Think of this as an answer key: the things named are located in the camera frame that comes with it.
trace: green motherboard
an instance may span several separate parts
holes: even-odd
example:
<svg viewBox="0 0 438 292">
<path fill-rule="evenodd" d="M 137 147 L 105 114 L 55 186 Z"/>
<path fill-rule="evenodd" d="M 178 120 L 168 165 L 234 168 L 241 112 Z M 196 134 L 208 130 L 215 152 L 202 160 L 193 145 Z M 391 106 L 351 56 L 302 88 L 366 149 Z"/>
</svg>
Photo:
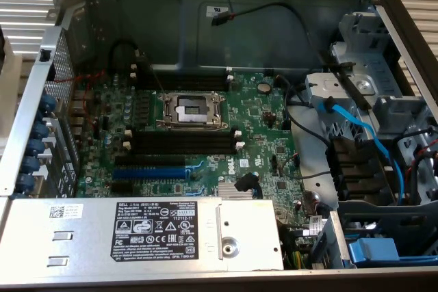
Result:
<svg viewBox="0 0 438 292">
<path fill-rule="evenodd" d="M 220 113 L 228 130 L 238 127 L 242 132 L 240 140 L 245 143 L 242 149 L 231 155 L 184 155 L 185 165 L 193 167 L 186 178 L 130 179 L 132 190 L 128 196 L 221 196 L 221 183 L 234 185 L 250 172 L 259 177 L 263 198 L 274 202 L 280 221 L 285 224 L 308 223 L 306 208 L 295 207 L 297 202 L 305 203 L 302 181 L 273 170 L 273 158 L 281 167 L 296 152 L 290 126 L 283 126 L 282 89 L 274 88 L 273 78 L 261 73 L 233 73 L 233 84 L 237 88 L 218 92 L 223 99 Z M 157 123 L 163 118 L 162 93 L 159 90 L 137 90 L 118 75 L 107 84 L 96 84 L 93 92 L 100 98 L 90 113 L 100 122 L 99 136 L 91 125 L 83 132 L 76 197 L 127 196 L 112 189 L 115 160 L 129 153 L 124 141 L 131 130 L 166 130 Z M 106 130 L 102 129 L 103 117 L 107 121 Z M 285 171 L 300 176 L 293 161 L 287 163 Z"/>
</svg>

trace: power supply label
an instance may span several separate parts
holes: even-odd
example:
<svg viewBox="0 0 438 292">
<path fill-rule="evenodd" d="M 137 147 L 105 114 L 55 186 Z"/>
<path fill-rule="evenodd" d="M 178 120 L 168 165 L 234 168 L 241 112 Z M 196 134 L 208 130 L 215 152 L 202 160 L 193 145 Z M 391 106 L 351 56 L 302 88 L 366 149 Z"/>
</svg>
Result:
<svg viewBox="0 0 438 292">
<path fill-rule="evenodd" d="M 118 262 L 199 259 L 197 202 L 118 202 L 111 257 Z"/>
</svg>

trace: metal chassis frame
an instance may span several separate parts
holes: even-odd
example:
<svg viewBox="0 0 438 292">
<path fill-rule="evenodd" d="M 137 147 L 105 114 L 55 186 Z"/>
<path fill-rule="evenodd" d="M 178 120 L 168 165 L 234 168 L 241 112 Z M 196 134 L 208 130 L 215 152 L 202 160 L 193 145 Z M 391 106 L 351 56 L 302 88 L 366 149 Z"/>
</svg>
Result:
<svg viewBox="0 0 438 292">
<path fill-rule="evenodd" d="M 438 117 L 438 82 L 434 81 L 434 73 L 438 72 L 438 62 L 435 59 L 432 51 L 424 41 L 415 23 L 409 16 L 409 13 L 403 6 L 401 0 L 375 0 L 379 14 L 382 16 L 385 24 L 392 38 L 399 48 L 399 52 L 403 55 L 407 66 L 415 82 L 423 94 L 427 103 L 431 107 L 431 111 Z M 42 47 L 47 48 L 46 40 L 43 41 Z M 33 71 L 43 70 L 45 68 L 41 66 L 50 65 L 51 61 L 45 64 L 36 62 Z M 45 82 L 44 74 L 37 74 L 32 72 L 29 77 L 29 83 L 27 85 L 28 92 L 25 92 L 23 100 L 39 97 L 42 92 L 42 88 Z M 36 111 L 38 104 L 35 103 L 31 111 Z M 25 114 L 25 111 L 18 111 L 18 114 Z M 15 130 L 20 126 L 24 126 L 25 131 L 21 131 L 20 135 L 23 138 L 23 134 L 29 134 L 30 122 L 33 118 L 26 118 L 18 116 L 14 122 Z M 19 137 L 18 131 L 12 133 L 12 140 L 10 143 L 11 152 L 7 156 L 7 161 L 2 161 L 3 165 L 0 165 L 0 176 L 2 176 L 2 182 L 0 183 L 0 195 L 7 196 L 12 193 L 10 188 L 6 188 L 5 183 L 7 179 L 13 178 L 9 174 L 11 167 L 12 156 L 17 158 L 17 161 L 21 158 L 23 153 L 20 150 L 14 151 L 14 147 L 20 146 L 15 137 Z M 0 198 L 0 230 L 3 230 L 5 221 L 8 217 L 8 209 L 10 203 L 13 202 L 7 197 Z M 389 268 L 389 269 L 353 269 L 353 270 L 309 270 L 309 271 L 258 271 L 258 272 L 245 272 L 245 273 L 222 273 L 222 274 L 177 274 L 170 280 L 166 280 L 167 277 L 155 277 L 154 280 L 149 281 L 126 281 L 126 282 L 76 282 L 76 283 L 62 283 L 52 282 L 43 283 L 37 285 L 22 285 L 20 288 L 32 288 L 32 289 L 44 289 L 47 288 L 78 288 L 84 286 L 94 285 L 94 291 L 100 291 L 101 289 L 107 289 L 109 286 L 125 286 L 128 291 L 145 291 L 149 289 L 156 291 L 180 291 L 180 284 L 184 284 L 184 289 L 190 289 L 192 291 L 203 291 L 205 288 L 212 291 L 223 291 L 228 289 L 230 291 L 242 291 L 249 290 L 251 288 L 256 290 L 273 290 L 284 289 L 290 287 L 290 284 L 294 284 L 295 289 L 309 288 L 309 284 L 313 288 L 327 288 L 327 284 L 334 284 L 337 288 L 354 288 L 361 291 L 369 291 L 370 289 L 383 291 L 387 289 L 403 289 L 403 290 L 418 290 L 427 289 L 431 286 L 432 282 L 436 282 L 438 275 L 438 269 L 436 267 L 405 267 L 405 268 Z"/>
</svg>

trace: metal side panel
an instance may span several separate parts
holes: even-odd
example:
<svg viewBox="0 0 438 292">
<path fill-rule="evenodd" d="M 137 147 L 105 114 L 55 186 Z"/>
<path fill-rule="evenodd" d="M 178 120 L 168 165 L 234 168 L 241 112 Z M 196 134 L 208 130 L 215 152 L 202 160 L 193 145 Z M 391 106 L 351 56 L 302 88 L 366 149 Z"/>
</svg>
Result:
<svg viewBox="0 0 438 292">
<path fill-rule="evenodd" d="M 20 106 L 15 116 L 6 144 L 3 156 L 0 161 L 0 196 L 9 196 L 14 192 L 14 186 L 18 171 L 21 166 L 27 140 L 35 120 L 36 111 L 44 90 L 47 75 L 55 58 L 55 51 L 62 35 L 61 27 L 53 27 L 44 35 L 41 49 L 51 51 L 49 61 L 36 61 L 31 70 Z"/>
<path fill-rule="evenodd" d="M 282 270 L 280 250 L 268 200 L 14 200 L 0 244 L 0 286 Z"/>
</svg>

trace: white sticker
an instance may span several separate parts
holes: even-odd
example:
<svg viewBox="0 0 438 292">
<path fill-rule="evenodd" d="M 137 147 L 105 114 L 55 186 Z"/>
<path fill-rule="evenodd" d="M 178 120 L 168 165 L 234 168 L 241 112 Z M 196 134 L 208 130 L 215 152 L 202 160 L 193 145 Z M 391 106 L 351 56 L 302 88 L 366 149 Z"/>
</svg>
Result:
<svg viewBox="0 0 438 292">
<path fill-rule="evenodd" d="M 321 215 L 314 215 L 313 217 L 310 217 L 310 223 L 309 223 L 309 230 L 310 235 L 318 235 L 319 232 L 322 230 L 322 216 Z"/>
<path fill-rule="evenodd" d="M 79 219 L 82 218 L 83 204 L 59 204 L 50 207 L 51 219 Z"/>
<path fill-rule="evenodd" d="M 207 14 L 205 17 L 215 17 L 216 15 L 226 12 L 228 7 L 207 6 Z"/>
<path fill-rule="evenodd" d="M 239 163 L 240 163 L 241 168 L 248 168 L 249 167 L 249 161 L 247 159 L 240 159 Z"/>
</svg>

